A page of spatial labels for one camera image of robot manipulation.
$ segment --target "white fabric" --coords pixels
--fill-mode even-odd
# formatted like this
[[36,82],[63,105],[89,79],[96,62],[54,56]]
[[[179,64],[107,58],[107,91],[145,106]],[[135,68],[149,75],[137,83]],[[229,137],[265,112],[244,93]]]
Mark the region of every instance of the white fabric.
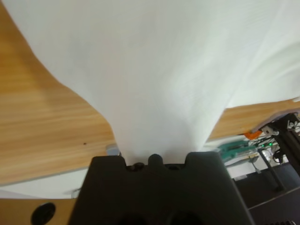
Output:
[[4,0],[128,164],[201,150],[226,107],[300,96],[297,0]]

